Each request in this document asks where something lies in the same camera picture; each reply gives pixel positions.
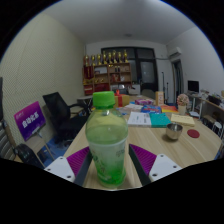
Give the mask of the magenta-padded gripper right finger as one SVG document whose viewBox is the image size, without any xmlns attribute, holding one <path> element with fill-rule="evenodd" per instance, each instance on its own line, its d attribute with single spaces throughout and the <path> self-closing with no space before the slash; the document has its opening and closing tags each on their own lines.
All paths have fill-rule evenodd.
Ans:
<svg viewBox="0 0 224 224">
<path fill-rule="evenodd" d="M 155 155 L 139 146 L 130 144 L 129 155 L 143 186 L 181 170 L 165 154 Z"/>
</svg>

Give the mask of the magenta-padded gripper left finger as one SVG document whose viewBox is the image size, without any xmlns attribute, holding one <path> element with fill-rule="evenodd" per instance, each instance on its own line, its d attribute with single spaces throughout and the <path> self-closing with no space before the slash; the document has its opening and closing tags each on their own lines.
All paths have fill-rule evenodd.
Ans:
<svg viewBox="0 0 224 224">
<path fill-rule="evenodd" d="M 69 157 L 58 157 L 45 168 L 45 171 L 82 186 L 91 161 L 90 150 L 88 147 L 85 147 Z"/>
</svg>

